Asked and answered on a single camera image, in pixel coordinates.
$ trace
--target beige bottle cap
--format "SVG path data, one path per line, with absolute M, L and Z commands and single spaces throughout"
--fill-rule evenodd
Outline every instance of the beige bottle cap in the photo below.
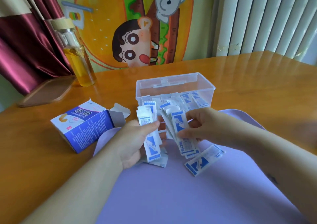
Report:
M 64 30 L 75 27 L 70 18 L 53 19 L 51 20 L 51 24 L 54 30 Z

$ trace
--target bottle with yellow liquid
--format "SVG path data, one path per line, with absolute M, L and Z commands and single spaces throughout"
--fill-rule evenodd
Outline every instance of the bottle with yellow liquid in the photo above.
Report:
M 93 85 L 97 80 L 96 75 L 73 21 L 70 18 L 54 19 L 51 24 L 80 85 Z

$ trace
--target cartoon tapestry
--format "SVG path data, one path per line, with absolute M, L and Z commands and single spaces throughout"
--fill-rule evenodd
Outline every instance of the cartoon tapestry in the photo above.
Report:
M 58 0 L 95 71 L 182 61 L 194 0 Z

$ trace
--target table surface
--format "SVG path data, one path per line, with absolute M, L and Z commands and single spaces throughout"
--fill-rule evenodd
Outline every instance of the table surface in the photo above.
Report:
M 269 51 L 161 66 L 97 73 L 97 84 L 73 85 L 66 96 L 47 105 L 11 106 L 0 114 L 0 220 L 18 223 L 54 193 L 93 155 L 80 154 L 50 123 L 87 101 L 106 107 L 117 102 L 136 118 L 139 79 L 200 72 L 216 86 L 211 106 L 247 112 L 267 130 L 317 154 L 317 68 Z

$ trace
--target yellow liquid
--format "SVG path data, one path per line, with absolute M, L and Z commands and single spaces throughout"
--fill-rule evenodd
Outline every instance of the yellow liquid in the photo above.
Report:
M 71 49 L 66 48 L 64 49 L 64 53 L 80 85 L 84 87 L 93 85 L 97 78 L 84 46 L 81 45 Z

